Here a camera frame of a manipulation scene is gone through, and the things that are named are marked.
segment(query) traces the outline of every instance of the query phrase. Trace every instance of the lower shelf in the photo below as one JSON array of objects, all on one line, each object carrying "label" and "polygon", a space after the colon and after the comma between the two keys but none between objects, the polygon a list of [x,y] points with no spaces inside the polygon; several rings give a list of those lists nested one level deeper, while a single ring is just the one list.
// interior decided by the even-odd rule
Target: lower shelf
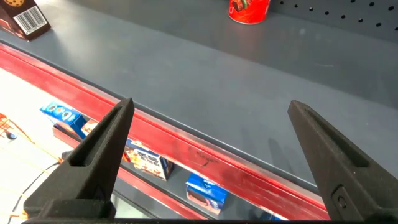
[{"label": "lower shelf", "polygon": [[120,178],[117,178],[115,181],[113,194],[123,199],[149,218],[184,219],[184,217],[175,213],[175,211],[171,210],[168,206],[142,193]]},{"label": "lower shelf", "polygon": [[161,180],[153,175],[139,171],[134,168],[131,163],[122,161],[121,167],[128,170],[130,173],[144,179],[153,187],[163,191],[163,193],[171,196],[175,200],[192,208],[201,215],[209,219],[219,220],[259,220],[259,217],[264,213],[260,208],[250,204],[249,202],[233,195],[228,194],[225,205],[219,215],[209,212],[201,206],[191,202],[187,199],[185,191],[185,183],[188,180],[191,172],[182,167],[175,165],[169,179],[167,181]]}]

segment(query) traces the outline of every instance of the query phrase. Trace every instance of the cardboard box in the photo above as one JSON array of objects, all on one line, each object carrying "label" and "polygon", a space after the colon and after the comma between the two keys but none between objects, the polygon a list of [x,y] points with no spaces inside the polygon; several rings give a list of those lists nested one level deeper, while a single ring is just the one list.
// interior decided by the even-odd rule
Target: cardboard box
[{"label": "cardboard box", "polygon": [[124,151],[128,156],[128,160],[134,164],[134,168],[162,180],[167,180],[173,169],[174,165],[172,162],[152,152],[139,141],[127,139]]},{"label": "cardboard box", "polygon": [[32,40],[51,28],[34,0],[0,0],[0,26],[25,40]]},{"label": "cardboard box", "polygon": [[189,200],[217,215],[220,214],[228,191],[196,174],[191,174],[186,184]]},{"label": "cardboard box", "polygon": [[86,137],[81,129],[87,121],[79,112],[55,102],[41,107],[40,110],[46,114],[54,124],[61,126],[71,135],[80,139]]}]

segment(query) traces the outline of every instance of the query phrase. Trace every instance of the white floor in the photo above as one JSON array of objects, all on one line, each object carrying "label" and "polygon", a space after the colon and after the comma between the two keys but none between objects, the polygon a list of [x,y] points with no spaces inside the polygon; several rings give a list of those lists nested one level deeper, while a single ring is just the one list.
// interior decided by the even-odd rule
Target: white floor
[{"label": "white floor", "polygon": [[[40,148],[60,157],[71,147],[53,136],[53,124],[39,111],[42,105],[57,99],[1,68],[0,80],[0,113],[13,120],[36,143],[34,145],[22,136],[13,141],[0,137],[0,223],[7,223],[21,193],[44,169],[56,162]],[[48,174],[42,175],[26,195],[29,196],[47,177]],[[24,200],[23,197],[16,213],[22,212]],[[147,218],[122,200],[116,208],[119,218]],[[13,218],[11,223],[23,221]]]}]

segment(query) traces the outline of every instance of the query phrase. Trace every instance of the blue product package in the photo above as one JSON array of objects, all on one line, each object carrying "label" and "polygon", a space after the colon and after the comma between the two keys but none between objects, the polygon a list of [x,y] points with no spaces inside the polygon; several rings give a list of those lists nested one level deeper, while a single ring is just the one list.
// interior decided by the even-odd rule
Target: blue product package
[{"label": "blue product package", "polygon": [[196,174],[191,174],[187,180],[187,197],[207,210],[220,214],[228,192]]},{"label": "blue product package", "polygon": [[84,139],[86,135],[81,128],[86,124],[86,119],[79,112],[52,102],[41,107],[41,112],[49,116],[54,123],[61,125],[67,131],[73,131],[77,136]]}]

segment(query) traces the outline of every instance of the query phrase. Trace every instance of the pegboard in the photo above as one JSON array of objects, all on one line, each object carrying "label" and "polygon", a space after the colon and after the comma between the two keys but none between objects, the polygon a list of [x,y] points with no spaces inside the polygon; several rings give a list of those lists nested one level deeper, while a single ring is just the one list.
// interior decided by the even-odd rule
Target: pegboard
[{"label": "pegboard", "polygon": [[270,10],[398,43],[398,0],[271,0]]}]

